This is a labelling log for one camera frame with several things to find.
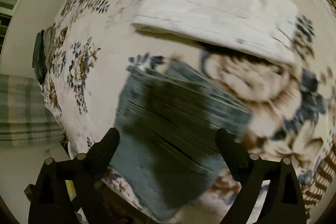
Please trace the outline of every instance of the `green plaid fabric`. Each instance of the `green plaid fabric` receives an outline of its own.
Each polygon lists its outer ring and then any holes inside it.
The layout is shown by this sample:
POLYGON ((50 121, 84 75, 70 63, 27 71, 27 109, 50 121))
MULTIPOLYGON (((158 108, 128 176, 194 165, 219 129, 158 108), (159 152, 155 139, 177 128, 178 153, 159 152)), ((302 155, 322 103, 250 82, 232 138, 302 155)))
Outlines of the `green plaid fabric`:
POLYGON ((0 74, 0 146, 61 141, 64 131, 45 107, 34 79, 0 74))

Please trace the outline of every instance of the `white folded towel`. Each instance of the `white folded towel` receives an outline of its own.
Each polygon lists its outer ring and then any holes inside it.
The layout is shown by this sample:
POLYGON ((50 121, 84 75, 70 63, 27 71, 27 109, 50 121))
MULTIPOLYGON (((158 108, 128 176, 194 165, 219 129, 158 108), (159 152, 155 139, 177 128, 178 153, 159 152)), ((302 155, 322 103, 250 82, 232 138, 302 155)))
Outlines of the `white folded towel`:
POLYGON ((133 25, 292 64, 297 12, 290 0, 143 0, 133 25))

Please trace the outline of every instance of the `gray folded cloth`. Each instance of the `gray folded cloth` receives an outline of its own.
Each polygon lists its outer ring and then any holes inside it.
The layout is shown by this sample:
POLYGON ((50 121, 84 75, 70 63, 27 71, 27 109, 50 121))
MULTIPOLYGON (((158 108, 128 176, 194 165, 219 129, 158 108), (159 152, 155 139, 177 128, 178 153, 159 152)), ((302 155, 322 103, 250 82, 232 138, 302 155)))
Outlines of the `gray folded cloth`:
POLYGON ((44 30, 36 35, 33 60, 31 66, 34 68, 36 79, 40 84, 44 83, 47 74, 47 67, 45 65, 44 44, 43 44, 44 30))
POLYGON ((49 62, 51 52, 53 50, 54 38, 55 38, 56 28, 54 25, 49 27, 43 35, 43 43, 44 43, 44 55, 46 58, 46 66, 49 68, 49 62))
POLYGON ((226 164, 215 144, 219 128, 239 141, 251 111, 186 64, 165 75, 131 71, 119 97, 120 145, 111 160, 160 222, 209 189, 226 164))

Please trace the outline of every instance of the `plaid curtain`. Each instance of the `plaid curtain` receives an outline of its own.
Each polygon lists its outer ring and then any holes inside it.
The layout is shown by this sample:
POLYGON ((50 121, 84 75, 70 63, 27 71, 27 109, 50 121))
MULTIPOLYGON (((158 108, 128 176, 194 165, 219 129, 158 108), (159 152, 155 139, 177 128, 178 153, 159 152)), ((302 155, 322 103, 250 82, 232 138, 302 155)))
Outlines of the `plaid curtain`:
POLYGON ((61 141, 64 131, 45 107, 34 79, 0 74, 0 145, 61 141))

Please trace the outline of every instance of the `bed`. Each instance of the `bed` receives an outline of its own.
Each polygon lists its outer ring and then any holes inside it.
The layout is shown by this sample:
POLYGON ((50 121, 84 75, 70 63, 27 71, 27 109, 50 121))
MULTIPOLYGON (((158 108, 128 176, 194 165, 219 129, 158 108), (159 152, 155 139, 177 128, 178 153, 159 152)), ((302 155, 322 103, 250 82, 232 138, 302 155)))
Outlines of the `bed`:
MULTIPOLYGON (((114 126, 129 72, 135 67, 161 72, 178 59, 251 109, 243 145, 266 160, 292 161, 309 213, 336 172, 336 1, 291 1, 299 8, 292 41, 296 59, 294 65, 277 66, 172 34, 139 32, 131 22, 142 0, 67 0, 55 18, 50 68, 41 85, 46 106, 74 150, 87 152, 114 126)), ((104 181, 152 217, 113 166, 104 181)), ((258 218, 267 187, 249 223, 258 218)), ((224 169, 209 190, 168 222, 219 223, 239 190, 224 169)))

